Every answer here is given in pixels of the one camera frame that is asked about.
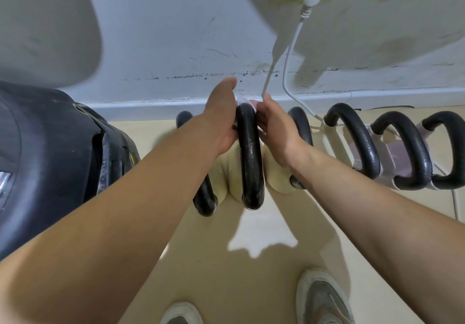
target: hand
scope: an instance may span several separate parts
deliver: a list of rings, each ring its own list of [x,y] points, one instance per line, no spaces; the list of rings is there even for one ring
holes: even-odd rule
[[[204,115],[219,134],[219,155],[230,149],[237,139],[234,120],[236,118],[236,99],[233,89],[236,87],[236,78],[226,78],[213,89],[205,106]]]
[[[276,162],[284,168],[293,168],[293,158],[305,142],[300,138],[293,119],[265,94],[263,102],[251,100],[257,109],[260,139],[268,146]]]

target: shoe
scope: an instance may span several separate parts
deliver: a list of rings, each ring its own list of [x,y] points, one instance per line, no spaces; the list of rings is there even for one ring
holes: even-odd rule
[[[192,303],[178,302],[165,310],[160,324],[203,324],[203,320]]]
[[[353,324],[346,295],[336,280],[322,269],[305,271],[297,284],[298,324]]]

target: forearm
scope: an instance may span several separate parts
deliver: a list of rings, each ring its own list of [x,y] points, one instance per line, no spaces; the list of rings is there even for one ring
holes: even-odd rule
[[[293,173],[410,307],[429,323],[463,322],[465,227],[317,149],[301,151]]]
[[[0,322],[116,323],[214,162],[205,115],[0,263]]]

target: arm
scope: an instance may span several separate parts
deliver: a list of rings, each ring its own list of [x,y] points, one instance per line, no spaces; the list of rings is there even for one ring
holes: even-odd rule
[[[213,162],[235,140],[234,78],[114,185],[0,263],[0,323],[117,323]]]
[[[462,323],[465,225],[305,144],[269,95],[255,105],[262,139],[276,161],[297,176],[410,308],[427,323]]]

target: handle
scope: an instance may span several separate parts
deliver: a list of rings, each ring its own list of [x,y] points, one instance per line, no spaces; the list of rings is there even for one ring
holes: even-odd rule
[[[431,181],[433,164],[418,129],[406,115],[398,111],[384,113],[371,125],[371,129],[373,133],[382,135],[389,125],[397,129],[411,164],[410,177],[397,175],[394,177],[394,184],[401,190],[420,190],[426,187]]]
[[[349,130],[360,155],[362,168],[358,171],[368,178],[375,179],[381,172],[381,163],[370,133],[355,110],[345,103],[331,106],[324,121],[327,126],[335,127],[339,119]]]
[[[313,146],[313,139],[311,138],[311,128],[308,124],[308,118],[304,109],[299,106],[293,107],[287,113],[294,120],[294,123],[299,132],[299,136],[307,143]],[[299,182],[296,176],[292,175],[289,179],[292,186],[297,189],[305,189],[304,185]]]
[[[187,121],[192,118],[192,113],[189,111],[182,111],[176,116],[176,128],[180,128]],[[193,199],[195,209],[202,216],[211,216],[218,209],[218,199],[213,193],[212,184],[210,178],[206,175],[199,190],[195,194]]]
[[[264,201],[264,177],[257,118],[253,106],[241,103],[236,107],[236,122],[242,171],[242,202],[256,210]]]
[[[433,185],[440,190],[465,186],[465,121],[455,112],[437,112],[421,122],[423,128],[433,132],[443,124],[452,146],[452,171],[447,176],[433,175]]]

